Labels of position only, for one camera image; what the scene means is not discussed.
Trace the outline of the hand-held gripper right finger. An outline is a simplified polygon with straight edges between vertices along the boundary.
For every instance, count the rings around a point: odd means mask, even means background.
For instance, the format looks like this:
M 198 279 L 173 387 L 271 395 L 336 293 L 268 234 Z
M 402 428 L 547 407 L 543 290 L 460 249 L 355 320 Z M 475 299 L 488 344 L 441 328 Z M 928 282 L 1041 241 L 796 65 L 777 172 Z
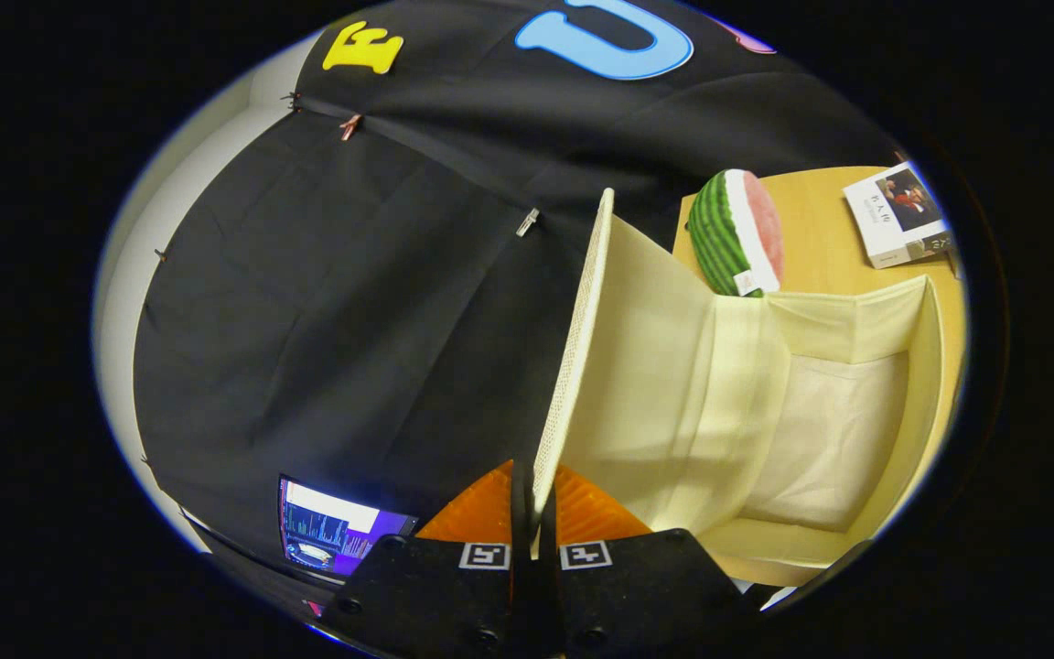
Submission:
M 750 601 L 682 528 L 656 531 L 588 477 L 557 469 L 541 518 L 561 658 L 720 658 Z

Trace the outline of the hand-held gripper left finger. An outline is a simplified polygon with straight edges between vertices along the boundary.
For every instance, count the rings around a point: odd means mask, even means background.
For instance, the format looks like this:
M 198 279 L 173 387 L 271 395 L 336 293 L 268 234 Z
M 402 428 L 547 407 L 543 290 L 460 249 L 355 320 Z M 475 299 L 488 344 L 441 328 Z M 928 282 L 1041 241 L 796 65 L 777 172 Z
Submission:
M 323 633 L 376 658 L 511 658 L 530 597 L 532 469 L 469 485 L 432 534 L 385 535 L 325 605 Z

